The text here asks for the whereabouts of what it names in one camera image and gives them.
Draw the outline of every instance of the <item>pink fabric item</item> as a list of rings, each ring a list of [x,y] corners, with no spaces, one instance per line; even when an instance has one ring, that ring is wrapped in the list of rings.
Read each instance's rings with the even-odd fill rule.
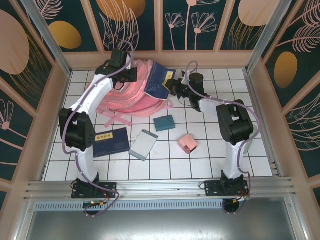
[[[128,126],[132,122],[122,118],[123,115],[135,117],[149,117],[161,109],[173,107],[169,100],[156,99],[145,93],[148,77],[153,67],[153,61],[135,60],[133,67],[138,68],[137,82],[125,83],[121,90],[122,84],[117,84],[116,89],[110,91],[102,100],[97,108],[97,113],[111,118],[104,126],[107,128],[115,121]]]

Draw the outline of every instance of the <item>flower illustration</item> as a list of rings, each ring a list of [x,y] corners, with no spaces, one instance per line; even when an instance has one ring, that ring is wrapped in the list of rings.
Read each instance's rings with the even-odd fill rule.
[[[174,44],[174,38],[172,36],[172,29],[179,28],[185,25],[185,21],[183,21],[183,18],[180,13],[173,13],[172,16],[170,13],[165,14],[165,20],[168,23],[168,26],[170,28],[170,34],[171,34],[171,42],[173,50],[175,51],[175,44]]]
[[[209,33],[217,30],[217,25],[214,24],[216,21],[214,15],[214,13],[203,13],[199,18],[199,12],[192,14],[192,25],[195,32],[194,50],[197,50],[198,34]]]
[[[194,7],[196,5],[210,5],[210,4],[216,4],[220,2],[220,0],[186,0],[186,3],[188,4],[188,11],[186,14],[186,25],[185,25],[185,50],[188,50],[188,23],[189,23],[189,15],[190,15],[190,8]]]
[[[14,104],[10,101],[8,101],[7,104],[5,104],[5,101],[0,99],[0,130],[4,130],[4,131],[9,130],[9,131],[13,132],[14,134],[26,139],[27,138],[26,136],[14,131],[10,128],[10,121],[12,119],[13,113],[14,113]],[[8,141],[1,139],[1,138],[0,138],[0,142],[7,144],[13,148],[19,149],[19,150],[23,149],[23,147],[15,145],[15,144],[8,142]]]

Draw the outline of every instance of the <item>white tile floor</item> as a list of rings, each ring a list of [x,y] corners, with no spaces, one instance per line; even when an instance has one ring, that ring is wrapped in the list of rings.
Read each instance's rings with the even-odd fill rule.
[[[205,92],[220,99],[242,99],[252,107],[252,102],[245,78],[241,69],[199,69],[204,76]],[[74,71],[67,91],[64,107],[74,104],[85,90],[86,85],[93,79],[94,71]],[[100,179],[116,180],[167,180],[167,179],[203,179],[219,178],[226,156],[226,143],[223,140],[218,119],[211,114],[199,113],[190,106],[186,99],[169,96],[174,107],[161,110],[151,117],[130,117],[132,127],[117,124],[105,128],[103,124],[107,117],[94,114],[91,117],[97,133],[127,128],[131,144],[137,139],[139,133],[146,129],[159,136],[146,161],[141,161],[128,152],[102,156],[94,159]],[[156,132],[154,118],[172,115],[176,128]],[[178,140],[185,134],[192,134],[197,140],[198,147],[191,154],[184,153],[178,146]],[[75,158],[62,152],[60,129],[57,130],[51,148],[50,158],[44,181],[71,181],[77,178]],[[249,171],[253,177],[272,176],[261,135],[251,145],[249,153],[243,159],[242,168]]]

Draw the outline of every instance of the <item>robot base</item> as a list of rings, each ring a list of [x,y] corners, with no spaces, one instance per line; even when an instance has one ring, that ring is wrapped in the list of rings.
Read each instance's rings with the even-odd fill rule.
[[[228,179],[223,171],[221,171],[220,180],[205,181],[204,190],[207,197],[241,196],[241,190],[249,194],[248,182],[244,180],[243,175]]]
[[[99,174],[96,179],[93,181],[94,184],[113,191],[117,191],[117,183],[116,182],[100,182]],[[115,199],[116,195],[112,192],[106,192],[110,199]],[[92,186],[88,182],[81,181],[80,179],[76,179],[76,182],[72,186],[72,199],[104,199],[106,198],[105,192]]]

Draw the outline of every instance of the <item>purple cable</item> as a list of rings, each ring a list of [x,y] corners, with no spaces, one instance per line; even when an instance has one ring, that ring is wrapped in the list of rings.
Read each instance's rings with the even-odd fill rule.
[[[242,152],[242,150],[243,150],[243,146],[244,146],[246,143],[248,143],[249,141],[253,140],[253,139],[254,139],[256,136],[258,136],[258,134],[260,133],[260,128],[261,128],[260,120],[259,120],[258,116],[256,115],[256,113],[255,113],[253,110],[251,110],[249,107],[247,107],[247,106],[245,106],[245,105],[243,105],[243,104],[241,104],[241,103],[239,103],[239,102],[236,102],[236,101],[228,101],[228,100],[221,100],[221,99],[218,99],[218,98],[215,98],[215,97],[212,97],[212,96],[204,96],[204,95],[198,93],[197,91],[195,91],[195,90],[191,87],[191,85],[190,85],[189,76],[188,76],[188,70],[189,70],[191,64],[195,64],[195,65],[196,65],[195,68],[194,68],[192,71],[190,71],[190,73],[193,73],[193,72],[196,71],[197,68],[198,68],[198,62],[197,62],[197,61],[191,61],[191,62],[189,62],[188,66],[186,67],[186,70],[185,70],[185,74],[186,74],[187,82],[188,82],[188,87],[191,89],[192,92],[194,92],[194,93],[197,94],[198,96],[202,97],[203,99],[208,99],[208,100],[211,100],[211,101],[216,102],[216,103],[219,103],[219,104],[234,104],[234,105],[237,105],[237,106],[239,106],[239,107],[242,107],[242,108],[248,110],[248,111],[255,117],[255,119],[256,119],[256,121],[257,121],[258,129],[257,129],[256,133],[255,133],[252,137],[250,137],[248,140],[244,141],[244,142],[240,145],[240,151],[238,152],[237,161],[236,161],[236,165],[237,165],[238,170],[239,170],[241,173],[243,173],[243,174],[248,174],[248,179],[249,179],[249,181],[248,181],[248,182],[249,182],[249,194],[248,194],[248,195],[249,195],[249,197],[250,197],[250,193],[251,193],[251,177],[250,177],[250,172],[248,172],[248,171],[243,171],[243,170],[241,169],[241,167],[240,167],[240,156],[241,156],[241,152]]]
[[[104,214],[106,211],[108,211],[108,210],[116,203],[116,201],[119,199],[120,194],[119,194],[119,192],[117,192],[117,191],[113,191],[113,190],[110,190],[110,189],[106,189],[106,188],[104,188],[104,187],[101,187],[101,186],[93,183],[92,181],[90,181],[90,180],[88,179],[88,177],[83,173],[83,171],[82,171],[82,169],[81,169],[81,167],[80,167],[80,165],[79,165],[78,153],[77,153],[76,151],[67,151],[67,149],[66,149],[66,134],[67,134],[68,126],[69,126],[72,118],[73,118],[74,115],[77,113],[77,111],[81,108],[81,106],[84,104],[85,100],[87,99],[87,97],[89,96],[89,94],[92,92],[92,90],[93,90],[95,87],[97,87],[98,84],[99,84],[100,82],[102,82],[103,80],[105,80],[105,79],[107,79],[107,78],[110,78],[110,77],[112,77],[112,76],[114,76],[114,75],[117,75],[118,73],[120,73],[120,72],[122,72],[123,70],[125,70],[125,69],[130,65],[130,63],[133,61],[133,59],[134,59],[134,52],[135,52],[134,46],[133,46],[129,41],[121,41],[121,42],[118,44],[118,47],[119,47],[119,45],[122,45],[122,43],[129,44],[130,47],[131,47],[132,53],[131,53],[131,56],[130,56],[130,61],[129,61],[125,66],[123,66],[122,68],[120,68],[119,70],[117,70],[117,71],[115,71],[115,72],[113,72],[113,73],[110,73],[109,75],[104,76],[103,78],[101,78],[100,80],[98,80],[98,81],[95,83],[95,85],[93,85],[93,86],[88,90],[88,92],[84,95],[84,97],[83,97],[82,100],[80,101],[79,105],[78,105],[78,106],[76,107],[76,109],[71,113],[70,117],[67,119],[67,121],[66,121],[66,123],[65,123],[65,127],[64,127],[64,129],[63,129],[63,134],[62,134],[62,149],[63,149],[63,152],[64,152],[65,154],[67,154],[67,155],[75,154],[75,164],[76,164],[76,167],[78,168],[79,173],[83,176],[83,178],[84,178],[89,184],[91,184],[92,186],[94,186],[94,187],[96,187],[96,188],[98,188],[98,189],[101,189],[101,190],[103,190],[103,191],[105,191],[105,192],[117,194],[117,197],[115,198],[115,200],[114,200],[108,207],[106,207],[104,210],[99,211],[97,214],[89,215],[89,214],[87,213],[87,209],[88,209],[88,208],[86,207],[85,210],[84,210],[86,216],[87,216],[87,217],[90,216],[90,217],[92,217],[92,218],[94,218],[95,216],[102,215],[102,214]]]

